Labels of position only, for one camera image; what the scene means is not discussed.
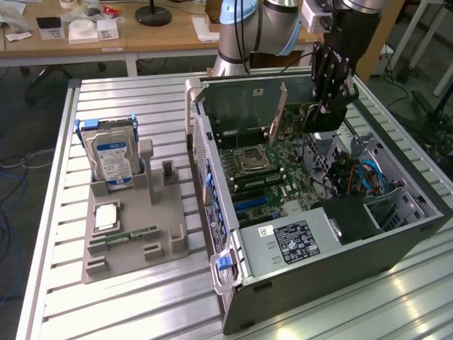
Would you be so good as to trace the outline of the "silver CPU chip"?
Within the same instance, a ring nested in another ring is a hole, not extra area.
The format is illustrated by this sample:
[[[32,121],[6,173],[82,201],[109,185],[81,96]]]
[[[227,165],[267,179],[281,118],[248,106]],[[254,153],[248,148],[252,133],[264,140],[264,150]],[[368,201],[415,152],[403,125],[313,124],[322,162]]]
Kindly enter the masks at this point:
[[[95,229],[99,232],[114,227],[117,222],[117,206],[114,204],[100,205],[96,208]]]

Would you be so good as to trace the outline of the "graphics card with metal bracket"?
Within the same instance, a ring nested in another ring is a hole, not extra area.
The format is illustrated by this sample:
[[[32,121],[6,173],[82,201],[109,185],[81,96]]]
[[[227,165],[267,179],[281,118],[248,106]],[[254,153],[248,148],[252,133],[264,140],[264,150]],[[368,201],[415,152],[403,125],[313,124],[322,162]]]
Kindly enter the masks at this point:
[[[275,117],[270,125],[268,142],[273,145],[279,135],[329,132],[338,129],[343,122],[348,105],[358,98],[356,85],[347,82],[340,85],[325,99],[312,99],[302,103],[288,103],[288,88],[280,86],[280,97]]]

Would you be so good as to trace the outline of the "green motherboard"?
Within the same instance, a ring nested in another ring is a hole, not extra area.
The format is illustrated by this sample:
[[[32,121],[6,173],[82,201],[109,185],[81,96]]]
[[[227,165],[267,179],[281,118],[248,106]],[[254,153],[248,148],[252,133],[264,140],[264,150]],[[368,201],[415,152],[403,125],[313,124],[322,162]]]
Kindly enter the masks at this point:
[[[316,167],[308,169],[302,164],[300,137],[279,135],[278,140],[270,145],[268,134],[269,129],[265,127],[242,131],[216,131],[216,146],[233,205],[262,196],[268,200],[265,205],[259,207],[234,210],[240,227],[249,227],[310,210],[330,193],[326,179],[314,178],[321,170]],[[238,151],[256,145],[264,147],[270,168],[247,174],[241,167]],[[236,177],[275,173],[285,173],[286,178],[280,183],[252,188],[239,188],[233,183],[233,178]]]

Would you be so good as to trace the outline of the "silver disk bay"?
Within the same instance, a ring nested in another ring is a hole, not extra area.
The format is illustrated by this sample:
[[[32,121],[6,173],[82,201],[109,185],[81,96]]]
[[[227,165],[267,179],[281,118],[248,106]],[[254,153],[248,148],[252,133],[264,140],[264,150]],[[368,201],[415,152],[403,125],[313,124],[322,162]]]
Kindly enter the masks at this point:
[[[357,179],[348,192],[365,195],[365,205],[383,232],[419,222],[430,216],[430,206],[413,186],[408,172],[373,134],[354,136],[351,156],[358,161]]]

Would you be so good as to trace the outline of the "silver perforated drive cage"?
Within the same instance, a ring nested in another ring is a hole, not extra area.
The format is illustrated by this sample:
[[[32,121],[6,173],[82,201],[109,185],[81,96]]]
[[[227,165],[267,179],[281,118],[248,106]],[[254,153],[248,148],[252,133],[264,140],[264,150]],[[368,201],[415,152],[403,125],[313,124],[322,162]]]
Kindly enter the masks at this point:
[[[302,151],[304,165],[314,165],[328,172],[333,164],[336,166],[350,163],[353,159],[350,150],[350,140],[345,142],[340,131],[344,123],[347,109],[322,113],[318,112],[314,103],[302,104],[299,117],[300,135],[302,136]]]

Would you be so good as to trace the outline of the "silver CPU socket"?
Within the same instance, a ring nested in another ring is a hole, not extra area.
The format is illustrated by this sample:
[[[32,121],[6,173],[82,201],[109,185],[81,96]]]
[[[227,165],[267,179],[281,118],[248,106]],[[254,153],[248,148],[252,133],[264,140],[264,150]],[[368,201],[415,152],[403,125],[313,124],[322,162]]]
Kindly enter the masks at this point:
[[[262,145],[245,147],[238,151],[243,171],[247,174],[270,168],[270,161]]]

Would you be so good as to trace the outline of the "open black PC case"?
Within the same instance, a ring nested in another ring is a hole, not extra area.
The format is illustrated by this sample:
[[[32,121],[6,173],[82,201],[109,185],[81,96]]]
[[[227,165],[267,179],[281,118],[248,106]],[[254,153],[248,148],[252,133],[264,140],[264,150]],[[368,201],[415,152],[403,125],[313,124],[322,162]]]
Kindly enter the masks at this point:
[[[435,190],[446,183],[434,164],[421,169],[423,151],[400,123],[361,81],[358,99],[348,105],[340,131],[342,141],[373,134],[408,172],[409,179],[430,206],[430,216],[388,232],[379,229],[365,205],[365,195],[348,192],[357,179],[358,161],[322,168],[315,179],[326,179],[329,194],[312,209],[323,208],[341,231],[339,249],[271,275],[254,278],[241,251],[239,221],[216,146],[216,131],[267,128],[275,117],[281,83],[288,103],[313,99],[307,72],[207,78],[194,76],[185,83],[186,134],[209,272],[219,303],[222,331],[235,334],[282,313],[322,298],[364,279],[390,272],[417,245],[431,238],[453,218],[453,209]],[[218,271],[219,257],[230,256],[233,266]]]

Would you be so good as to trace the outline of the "plain white box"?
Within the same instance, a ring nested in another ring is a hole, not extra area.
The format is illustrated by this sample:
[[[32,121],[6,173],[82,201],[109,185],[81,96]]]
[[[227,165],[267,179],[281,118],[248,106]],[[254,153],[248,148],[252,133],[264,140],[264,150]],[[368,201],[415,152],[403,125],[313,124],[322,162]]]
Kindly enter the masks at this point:
[[[119,38],[117,21],[115,19],[98,20],[96,22],[96,29],[100,41],[117,40]]]

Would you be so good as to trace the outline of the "grey power supply unit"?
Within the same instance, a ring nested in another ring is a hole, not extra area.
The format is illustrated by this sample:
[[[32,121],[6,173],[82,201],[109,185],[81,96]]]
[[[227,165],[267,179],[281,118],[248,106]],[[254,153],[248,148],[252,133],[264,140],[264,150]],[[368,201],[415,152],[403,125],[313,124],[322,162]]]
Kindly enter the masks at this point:
[[[340,248],[341,231],[323,208],[239,230],[241,251],[254,278],[303,266]]]

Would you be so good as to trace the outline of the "black round lamp base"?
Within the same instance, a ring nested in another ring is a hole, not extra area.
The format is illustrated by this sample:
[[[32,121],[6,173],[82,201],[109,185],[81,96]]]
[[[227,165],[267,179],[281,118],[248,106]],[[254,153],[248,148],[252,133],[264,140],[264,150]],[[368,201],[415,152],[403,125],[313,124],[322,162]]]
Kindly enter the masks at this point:
[[[137,9],[134,16],[142,25],[151,27],[164,26],[172,19],[171,12],[162,6],[157,6],[154,0],[149,0],[149,5]]]

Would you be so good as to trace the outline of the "white paper stack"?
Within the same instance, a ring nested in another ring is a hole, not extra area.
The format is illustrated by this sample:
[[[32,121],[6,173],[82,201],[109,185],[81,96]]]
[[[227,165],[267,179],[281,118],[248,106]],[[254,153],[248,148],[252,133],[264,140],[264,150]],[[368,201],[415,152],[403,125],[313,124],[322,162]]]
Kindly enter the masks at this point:
[[[204,18],[193,16],[192,23],[200,42],[213,43],[219,41],[219,33],[211,32]]]

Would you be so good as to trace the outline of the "hard disk in blue caddy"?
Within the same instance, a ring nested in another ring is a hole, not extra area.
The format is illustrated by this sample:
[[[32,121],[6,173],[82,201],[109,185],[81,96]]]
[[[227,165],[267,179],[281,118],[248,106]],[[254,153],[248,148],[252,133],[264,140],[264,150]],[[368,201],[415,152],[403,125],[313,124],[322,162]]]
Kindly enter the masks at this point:
[[[143,172],[136,116],[119,120],[77,119],[74,127],[93,180],[104,181],[109,191],[132,187],[132,177]]]

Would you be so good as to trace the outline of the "white box with round bowl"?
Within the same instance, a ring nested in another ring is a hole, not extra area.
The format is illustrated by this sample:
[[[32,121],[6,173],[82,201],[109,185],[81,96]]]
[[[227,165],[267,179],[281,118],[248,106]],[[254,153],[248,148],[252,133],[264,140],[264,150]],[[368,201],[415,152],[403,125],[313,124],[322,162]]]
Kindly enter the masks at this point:
[[[78,45],[98,42],[98,33],[93,21],[79,19],[69,24],[69,44]]]

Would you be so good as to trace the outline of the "white box with black top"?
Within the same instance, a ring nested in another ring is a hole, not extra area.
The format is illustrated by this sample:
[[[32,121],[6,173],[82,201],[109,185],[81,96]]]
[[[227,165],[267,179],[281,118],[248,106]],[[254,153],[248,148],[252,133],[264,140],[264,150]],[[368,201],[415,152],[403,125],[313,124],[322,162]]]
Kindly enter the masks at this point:
[[[36,22],[43,40],[65,38],[62,19],[60,17],[38,17]]]

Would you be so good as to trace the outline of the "grey parts rack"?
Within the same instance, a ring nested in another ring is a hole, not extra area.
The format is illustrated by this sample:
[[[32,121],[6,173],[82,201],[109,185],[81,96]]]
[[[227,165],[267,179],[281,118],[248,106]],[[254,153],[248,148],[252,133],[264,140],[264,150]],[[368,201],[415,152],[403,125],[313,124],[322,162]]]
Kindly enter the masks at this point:
[[[132,187],[109,191],[103,181],[90,184],[81,271],[84,284],[163,264],[189,254],[182,193],[174,163],[163,161],[157,170],[153,170],[150,159],[154,155],[154,147],[151,140],[139,141],[138,151],[144,163],[144,172],[132,177]],[[117,222],[114,227],[98,232],[95,229],[96,208],[109,204],[117,206]],[[112,246],[105,242],[89,244],[92,239],[152,226],[159,230],[137,241]]]

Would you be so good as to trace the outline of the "PCIe x16 expansion slot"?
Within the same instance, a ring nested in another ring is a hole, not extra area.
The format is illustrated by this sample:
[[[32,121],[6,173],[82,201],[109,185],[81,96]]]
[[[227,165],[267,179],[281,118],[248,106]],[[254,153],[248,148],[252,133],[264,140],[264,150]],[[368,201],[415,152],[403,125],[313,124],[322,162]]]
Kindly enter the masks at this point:
[[[267,198],[262,196],[262,197],[234,203],[234,209],[235,209],[235,211],[246,210],[249,208],[255,208],[255,207],[265,205],[267,202],[268,202]]]

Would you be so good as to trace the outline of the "green RAM stick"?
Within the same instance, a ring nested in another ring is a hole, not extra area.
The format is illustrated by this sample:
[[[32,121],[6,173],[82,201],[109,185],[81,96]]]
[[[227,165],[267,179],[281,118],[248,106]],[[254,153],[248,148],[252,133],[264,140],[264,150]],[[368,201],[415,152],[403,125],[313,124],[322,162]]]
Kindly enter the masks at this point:
[[[112,234],[110,236],[105,236],[104,238],[92,239],[89,241],[90,245],[97,245],[102,242],[105,242],[108,246],[116,244],[124,244],[128,242],[137,241],[138,239],[143,239],[144,236],[150,232],[158,231],[159,229],[156,226],[139,229],[134,232],[123,232],[118,234]]]

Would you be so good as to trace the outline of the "clear plastic bag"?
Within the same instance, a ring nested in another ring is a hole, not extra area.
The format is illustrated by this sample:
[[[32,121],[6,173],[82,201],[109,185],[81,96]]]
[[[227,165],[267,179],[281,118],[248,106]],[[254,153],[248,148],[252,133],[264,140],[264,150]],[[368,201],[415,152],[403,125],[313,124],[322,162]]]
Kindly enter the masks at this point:
[[[25,8],[18,1],[0,0],[0,23],[5,23],[14,33],[30,32],[33,26],[23,15]]]

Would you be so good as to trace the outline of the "black floor stand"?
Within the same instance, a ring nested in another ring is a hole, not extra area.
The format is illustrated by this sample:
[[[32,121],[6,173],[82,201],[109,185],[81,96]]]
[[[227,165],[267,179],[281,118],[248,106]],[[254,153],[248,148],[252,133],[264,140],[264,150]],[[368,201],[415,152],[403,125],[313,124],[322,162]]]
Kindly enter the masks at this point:
[[[425,112],[422,117],[421,131],[423,140],[432,145],[442,156],[453,161],[453,116],[445,113],[445,107],[453,94],[453,83],[449,86],[440,102],[434,108],[420,91],[412,91],[412,105],[420,106]]]

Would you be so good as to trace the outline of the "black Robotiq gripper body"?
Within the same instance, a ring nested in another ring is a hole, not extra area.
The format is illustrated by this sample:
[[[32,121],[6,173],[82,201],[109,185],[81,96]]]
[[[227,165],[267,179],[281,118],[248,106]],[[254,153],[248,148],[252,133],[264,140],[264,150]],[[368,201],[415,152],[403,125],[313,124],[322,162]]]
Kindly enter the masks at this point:
[[[350,66],[356,68],[380,20],[380,12],[367,14],[353,9],[336,9],[333,12],[333,27],[323,35],[323,49],[333,51],[341,59],[348,58]]]

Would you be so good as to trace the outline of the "wooden desk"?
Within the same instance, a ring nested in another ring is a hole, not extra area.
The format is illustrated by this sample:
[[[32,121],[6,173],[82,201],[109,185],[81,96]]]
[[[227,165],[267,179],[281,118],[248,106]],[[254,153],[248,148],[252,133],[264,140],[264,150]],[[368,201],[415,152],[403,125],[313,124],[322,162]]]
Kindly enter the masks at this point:
[[[9,28],[0,28],[0,67],[25,67],[83,62],[123,61],[130,77],[137,75],[137,60],[165,57],[216,55],[217,42],[201,42],[197,38],[192,18],[204,8],[194,2],[174,4],[156,0],[172,14],[169,24],[152,28],[138,23],[135,11],[145,0],[119,1],[122,20],[117,40],[71,45],[66,38],[44,40],[36,28],[31,37],[9,42]]]

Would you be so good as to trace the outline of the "brown cardboard box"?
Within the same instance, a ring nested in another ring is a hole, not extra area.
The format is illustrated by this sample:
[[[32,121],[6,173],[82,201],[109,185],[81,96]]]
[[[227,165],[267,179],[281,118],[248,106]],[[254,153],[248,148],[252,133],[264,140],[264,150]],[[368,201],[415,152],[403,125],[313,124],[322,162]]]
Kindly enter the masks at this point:
[[[213,23],[219,23],[219,17],[222,8],[223,0],[206,0],[205,1],[205,12]]]

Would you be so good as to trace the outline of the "white box with red button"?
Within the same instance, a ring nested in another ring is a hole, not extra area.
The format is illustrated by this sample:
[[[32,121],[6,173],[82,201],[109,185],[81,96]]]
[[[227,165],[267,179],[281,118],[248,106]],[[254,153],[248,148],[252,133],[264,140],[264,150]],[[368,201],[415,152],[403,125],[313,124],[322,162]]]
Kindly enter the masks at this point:
[[[388,62],[387,56],[385,54],[380,54],[375,66],[374,66],[373,75],[376,75],[376,76],[382,75],[386,69],[387,62]]]

